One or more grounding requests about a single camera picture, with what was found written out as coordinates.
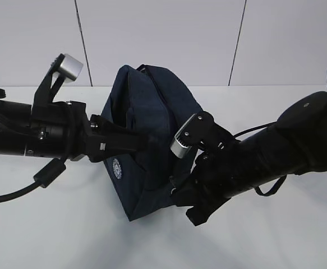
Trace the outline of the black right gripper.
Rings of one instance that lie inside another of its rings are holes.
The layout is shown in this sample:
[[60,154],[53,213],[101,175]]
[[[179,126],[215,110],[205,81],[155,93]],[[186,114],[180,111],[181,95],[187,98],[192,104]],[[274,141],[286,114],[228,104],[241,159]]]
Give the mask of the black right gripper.
[[191,206],[186,216],[194,226],[206,223],[232,197],[253,189],[251,177],[237,175],[239,170],[225,158],[200,154],[190,175],[170,176],[172,205]]

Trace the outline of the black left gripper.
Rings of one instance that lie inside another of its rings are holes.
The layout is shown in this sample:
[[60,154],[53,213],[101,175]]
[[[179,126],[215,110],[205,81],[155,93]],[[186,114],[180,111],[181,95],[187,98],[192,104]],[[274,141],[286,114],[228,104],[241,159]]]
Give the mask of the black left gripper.
[[[99,163],[110,157],[146,150],[148,137],[123,128],[108,119],[92,114],[90,122],[97,127],[93,132],[103,140],[89,145],[89,160]],[[89,125],[86,104],[58,101],[31,107],[30,156],[77,160],[85,154],[84,127]]]

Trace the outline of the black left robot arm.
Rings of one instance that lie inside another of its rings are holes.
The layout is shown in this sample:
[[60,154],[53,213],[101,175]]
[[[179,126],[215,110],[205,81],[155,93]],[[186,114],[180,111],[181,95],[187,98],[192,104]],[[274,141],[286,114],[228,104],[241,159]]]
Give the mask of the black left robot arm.
[[24,104],[7,101],[0,89],[0,154],[60,158],[92,163],[142,152],[148,137],[100,115],[88,116],[85,103]]

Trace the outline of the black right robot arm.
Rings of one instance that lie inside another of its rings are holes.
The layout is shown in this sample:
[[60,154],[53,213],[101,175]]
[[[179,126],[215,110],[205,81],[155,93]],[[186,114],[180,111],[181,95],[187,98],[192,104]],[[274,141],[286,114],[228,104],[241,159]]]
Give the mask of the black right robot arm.
[[190,175],[171,193],[198,226],[231,198],[274,181],[271,196],[288,175],[327,171],[327,91],[315,92],[286,109],[258,133],[238,140],[208,112],[193,114],[178,133],[201,154]]

